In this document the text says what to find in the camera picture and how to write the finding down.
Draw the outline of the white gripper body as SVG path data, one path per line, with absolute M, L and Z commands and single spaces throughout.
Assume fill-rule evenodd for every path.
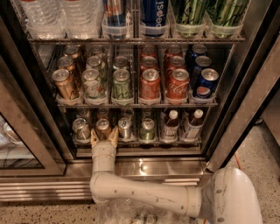
M 110 141 L 92 143 L 93 174 L 115 172 L 116 145 Z

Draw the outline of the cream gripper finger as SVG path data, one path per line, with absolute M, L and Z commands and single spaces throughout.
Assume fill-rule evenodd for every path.
M 108 136 L 108 140 L 111 142 L 111 144 L 116 148 L 118 145 L 118 127 L 115 126 L 111 133 Z
M 99 138 L 94 129 L 91 129 L 91 147 L 94 148 L 99 142 Z

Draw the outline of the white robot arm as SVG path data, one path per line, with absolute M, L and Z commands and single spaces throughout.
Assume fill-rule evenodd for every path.
M 263 224 L 256 189 L 243 171 L 219 169 L 202 187 L 128 180 L 115 175 L 117 144 L 118 128 L 113 128 L 106 140 L 91 132 L 89 186 L 96 204 L 125 198 L 213 224 Z

